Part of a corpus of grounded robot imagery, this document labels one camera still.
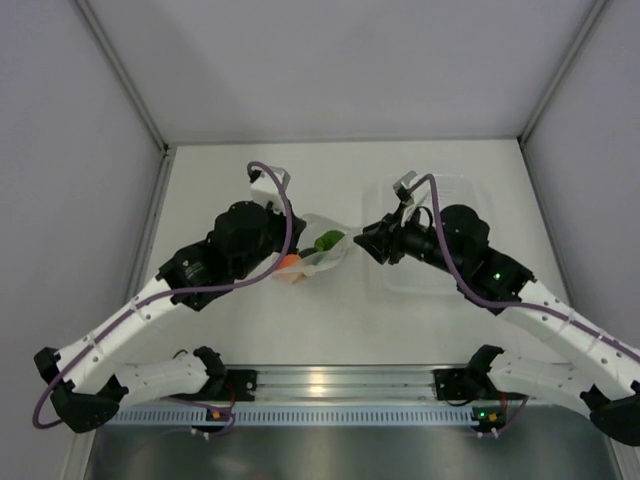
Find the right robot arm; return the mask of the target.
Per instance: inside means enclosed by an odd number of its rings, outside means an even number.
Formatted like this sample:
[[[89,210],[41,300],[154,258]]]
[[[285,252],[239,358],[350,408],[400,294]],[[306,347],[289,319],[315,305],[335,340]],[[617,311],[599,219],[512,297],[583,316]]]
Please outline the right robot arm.
[[[561,355],[568,367],[531,361],[483,346],[467,365],[468,388],[533,396],[587,417],[608,437],[639,444],[639,351],[563,303],[534,274],[489,245],[489,226],[468,206],[432,212],[429,225],[402,209],[363,228],[354,242],[376,262],[413,258],[451,274],[458,291],[496,316],[514,309],[512,323]]]

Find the clear zip top bag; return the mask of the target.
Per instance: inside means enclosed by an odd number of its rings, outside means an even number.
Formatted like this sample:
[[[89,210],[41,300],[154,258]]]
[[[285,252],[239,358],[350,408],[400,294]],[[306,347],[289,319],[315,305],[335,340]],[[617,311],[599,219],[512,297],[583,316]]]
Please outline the clear zip top bag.
[[[347,226],[330,218],[306,214],[297,252],[288,254],[271,278],[296,284],[338,266],[353,248],[359,227]]]

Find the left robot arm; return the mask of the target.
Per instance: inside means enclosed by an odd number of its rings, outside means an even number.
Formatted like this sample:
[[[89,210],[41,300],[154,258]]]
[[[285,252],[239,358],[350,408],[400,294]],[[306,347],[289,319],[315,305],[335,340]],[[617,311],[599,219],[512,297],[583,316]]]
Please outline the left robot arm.
[[[271,203],[233,204],[204,239],[179,249],[110,319],[71,345],[45,347],[35,355],[47,384],[36,406],[51,403],[58,424],[86,433],[136,404],[221,396],[228,373],[210,347],[157,363],[131,359],[173,323],[257,283],[253,271],[274,253],[296,252],[306,225],[290,207],[279,211]]]

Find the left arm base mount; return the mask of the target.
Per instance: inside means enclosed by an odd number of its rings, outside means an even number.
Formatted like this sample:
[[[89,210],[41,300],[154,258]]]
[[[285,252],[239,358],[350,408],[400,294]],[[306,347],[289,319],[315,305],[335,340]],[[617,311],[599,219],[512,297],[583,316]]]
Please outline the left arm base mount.
[[[217,397],[223,402],[254,402],[258,372],[254,369],[230,368]]]

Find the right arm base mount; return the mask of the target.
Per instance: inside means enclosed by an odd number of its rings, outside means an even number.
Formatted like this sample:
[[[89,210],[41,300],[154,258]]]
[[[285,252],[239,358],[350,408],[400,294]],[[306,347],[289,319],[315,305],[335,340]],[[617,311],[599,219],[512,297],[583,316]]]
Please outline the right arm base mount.
[[[433,371],[436,397],[453,404],[466,405],[490,399],[494,388],[487,376],[468,368],[443,368]]]

